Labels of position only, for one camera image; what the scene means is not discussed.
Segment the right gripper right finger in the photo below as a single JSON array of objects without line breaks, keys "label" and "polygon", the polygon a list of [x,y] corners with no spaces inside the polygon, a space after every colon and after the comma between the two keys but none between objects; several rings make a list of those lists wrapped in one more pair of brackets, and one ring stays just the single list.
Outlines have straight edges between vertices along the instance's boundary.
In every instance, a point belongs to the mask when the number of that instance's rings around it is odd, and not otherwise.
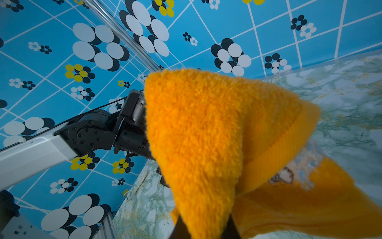
[{"label": "right gripper right finger", "polygon": [[229,215],[227,224],[221,235],[221,239],[241,239],[241,236],[236,228],[232,215]]}]

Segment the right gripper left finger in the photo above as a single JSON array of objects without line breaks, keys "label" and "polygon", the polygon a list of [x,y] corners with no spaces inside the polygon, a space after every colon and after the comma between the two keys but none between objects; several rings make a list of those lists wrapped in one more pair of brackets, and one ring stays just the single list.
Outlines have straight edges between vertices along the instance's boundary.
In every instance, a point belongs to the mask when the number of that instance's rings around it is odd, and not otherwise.
[{"label": "right gripper left finger", "polygon": [[183,222],[182,217],[179,216],[175,224],[174,230],[169,239],[191,239],[186,224]]}]

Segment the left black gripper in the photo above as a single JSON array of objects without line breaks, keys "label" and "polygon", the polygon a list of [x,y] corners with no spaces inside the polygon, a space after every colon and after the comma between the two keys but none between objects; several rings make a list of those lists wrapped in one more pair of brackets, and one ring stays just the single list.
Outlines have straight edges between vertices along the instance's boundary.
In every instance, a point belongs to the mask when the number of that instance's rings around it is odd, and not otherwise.
[{"label": "left black gripper", "polygon": [[115,154],[126,151],[127,156],[152,157],[146,135],[146,101],[141,91],[132,90],[120,111],[108,113],[95,109],[68,120],[57,130],[60,136],[76,153],[84,156],[98,149],[111,150]]}]

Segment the orange cloth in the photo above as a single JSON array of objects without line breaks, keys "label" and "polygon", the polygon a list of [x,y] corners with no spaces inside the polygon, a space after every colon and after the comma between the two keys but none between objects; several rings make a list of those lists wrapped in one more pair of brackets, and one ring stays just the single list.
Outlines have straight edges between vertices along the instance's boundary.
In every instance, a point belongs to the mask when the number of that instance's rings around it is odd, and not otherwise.
[{"label": "orange cloth", "polygon": [[313,142],[319,106],[272,83],[201,70],[146,78],[147,137],[191,239],[382,234],[382,208]]}]

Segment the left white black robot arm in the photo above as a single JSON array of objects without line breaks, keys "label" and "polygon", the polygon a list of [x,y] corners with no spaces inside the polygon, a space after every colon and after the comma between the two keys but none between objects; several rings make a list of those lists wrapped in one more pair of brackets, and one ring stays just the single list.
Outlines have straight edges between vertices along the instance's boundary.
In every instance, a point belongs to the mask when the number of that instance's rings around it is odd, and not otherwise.
[{"label": "left white black robot arm", "polygon": [[62,123],[11,121],[1,137],[1,238],[92,239],[150,157],[143,93]]}]

